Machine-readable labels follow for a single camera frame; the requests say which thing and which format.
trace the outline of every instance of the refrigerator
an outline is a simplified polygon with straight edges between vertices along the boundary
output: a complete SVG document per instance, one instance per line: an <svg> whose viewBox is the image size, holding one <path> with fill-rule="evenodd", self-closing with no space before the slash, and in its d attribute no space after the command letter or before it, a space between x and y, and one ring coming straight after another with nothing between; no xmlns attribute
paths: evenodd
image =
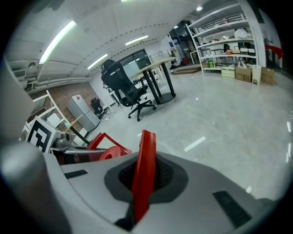
<svg viewBox="0 0 293 234"><path fill-rule="evenodd" d="M82 115L78 122L88 132L92 131L100 123L100 119L94 114L80 95L75 95L70 98L67 103L67 109L74 118L78 118Z"/></svg>

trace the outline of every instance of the trash can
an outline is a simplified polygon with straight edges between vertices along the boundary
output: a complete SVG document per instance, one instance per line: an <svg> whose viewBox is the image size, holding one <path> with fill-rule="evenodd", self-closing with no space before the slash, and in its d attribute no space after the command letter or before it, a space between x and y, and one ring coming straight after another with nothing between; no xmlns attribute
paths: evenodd
<svg viewBox="0 0 293 234"><path fill-rule="evenodd" d="M260 85L261 66L252 65L252 83Z"/></svg>

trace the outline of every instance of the brick wall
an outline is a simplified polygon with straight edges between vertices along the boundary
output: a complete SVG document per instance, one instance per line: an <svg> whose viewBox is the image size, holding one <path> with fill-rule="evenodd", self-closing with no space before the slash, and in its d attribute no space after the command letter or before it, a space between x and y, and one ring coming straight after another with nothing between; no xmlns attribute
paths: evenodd
<svg viewBox="0 0 293 234"><path fill-rule="evenodd" d="M50 95L52 96L53 100L55 101L56 105L60 109L60 111L70 122L74 121L75 118L71 115L66 105L72 96L77 94L81 95L83 100L87 103L87 105L91 109L92 109L91 100L93 98L98 98L97 94L94 92L92 87L87 82L80 83L80 84L66 85L66 86L57 86L57 87L48 89L48 91ZM43 96L45 94L46 94L46 90L42 90L42 91L30 94L30 97L32 99L36 99L37 97ZM82 126L77 122L74 125L74 128L77 131L80 131L82 129Z"/></svg>

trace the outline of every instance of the black office chair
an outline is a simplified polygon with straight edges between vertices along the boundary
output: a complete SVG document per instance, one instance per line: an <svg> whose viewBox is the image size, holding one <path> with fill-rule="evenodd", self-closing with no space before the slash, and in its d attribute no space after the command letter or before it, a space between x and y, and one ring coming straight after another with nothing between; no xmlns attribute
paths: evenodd
<svg viewBox="0 0 293 234"><path fill-rule="evenodd" d="M151 101L139 103L139 101L141 101L140 97L147 93L147 86L142 84L143 88L137 89L127 77L120 63L111 59L106 60L102 65L102 81L115 91L119 102L123 106L131 106L132 108L135 104L137 105L137 107L128 114L128 118L131 118L130 115L137 111L137 121L140 121L139 115L143 107L152 106L153 110L156 109L154 104L151 105ZM125 97L121 97L119 90L123 92Z"/></svg>
<svg viewBox="0 0 293 234"><path fill-rule="evenodd" d="M102 117L104 116L104 114L106 114L109 110L109 107L103 109L100 103L100 100L97 98L93 98L91 100L91 106L93 108L93 112L95 115L99 115L98 118L102 119Z"/></svg>

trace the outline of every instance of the white ceiling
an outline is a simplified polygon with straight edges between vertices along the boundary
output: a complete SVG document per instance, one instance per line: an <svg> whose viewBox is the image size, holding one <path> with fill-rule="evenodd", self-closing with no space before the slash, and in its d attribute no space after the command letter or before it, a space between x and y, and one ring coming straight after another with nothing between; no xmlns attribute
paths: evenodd
<svg viewBox="0 0 293 234"><path fill-rule="evenodd" d="M77 25L65 35L42 69L40 80L85 77L87 67L107 53L120 60L146 45L161 41L184 17L206 0L65 0L53 11L46 7L30 13L15 31L6 51L12 68L28 68L37 76L43 52L56 34L71 20ZM143 43L125 46L132 39L149 35ZM94 74L98 63L91 71Z"/></svg>
<svg viewBox="0 0 293 234"><path fill-rule="evenodd" d="M228 5L232 5L234 3L238 3L237 0L209 0L205 3L202 3L202 10L190 13L190 16L194 16L194 20L201 18L217 9L223 8Z"/></svg>

